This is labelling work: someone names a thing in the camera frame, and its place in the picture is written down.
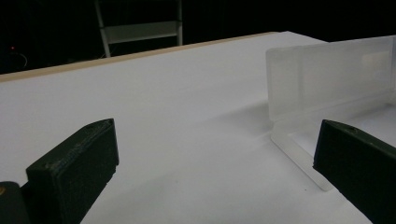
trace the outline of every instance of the black rubber pad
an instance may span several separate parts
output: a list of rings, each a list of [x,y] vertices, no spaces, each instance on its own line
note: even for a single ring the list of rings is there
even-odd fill
[[[80,223],[119,164],[113,119],[89,124],[26,169],[34,223]]]
[[[20,185],[15,182],[0,182],[0,223],[30,224]]]
[[[314,169],[373,223],[396,223],[395,147],[355,127],[323,120]]]

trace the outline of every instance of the chair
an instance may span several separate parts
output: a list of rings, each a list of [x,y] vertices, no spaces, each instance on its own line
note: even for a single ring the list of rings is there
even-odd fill
[[[112,0],[107,2],[119,2],[120,0]],[[144,22],[138,24],[123,24],[105,26],[104,19],[102,16],[101,3],[105,0],[95,0],[96,15],[99,23],[100,33],[105,49],[105,55],[107,58],[111,57],[109,49],[110,44],[119,44],[131,41],[139,41],[146,39],[162,38],[168,36],[175,36],[177,38],[177,44],[181,46],[183,44],[183,32],[182,32],[182,8],[181,0],[175,0],[177,2],[177,14],[176,20],[174,21],[156,21],[156,22]]]

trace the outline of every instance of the white tabletop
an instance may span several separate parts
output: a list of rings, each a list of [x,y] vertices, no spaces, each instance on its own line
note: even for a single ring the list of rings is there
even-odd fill
[[[371,223],[270,139],[265,51],[283,32],[0,83],[0,180],[114,118],[120,165],[82,223]]]

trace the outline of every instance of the white table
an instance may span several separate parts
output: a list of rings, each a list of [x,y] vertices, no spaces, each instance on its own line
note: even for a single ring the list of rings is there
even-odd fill
[[[114,118],[120,165],[82,223],[371,223],[269,138],[265,51],[320,42],[283,32],[6,75],[1,180],[23,185],[33,161],[82,126]]]

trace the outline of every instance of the black background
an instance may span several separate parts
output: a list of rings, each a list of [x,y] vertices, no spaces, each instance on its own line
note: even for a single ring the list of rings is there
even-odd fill
[[[0,0],[0,74],[104,57],[93,0]],[[324,41],[396,35],[390,3],[184,0],[183,44],[291,31]],[[173,20],[175,3],[113,1],[106,25]],[[110,46],[112,55],[172,47],[174,37]]]

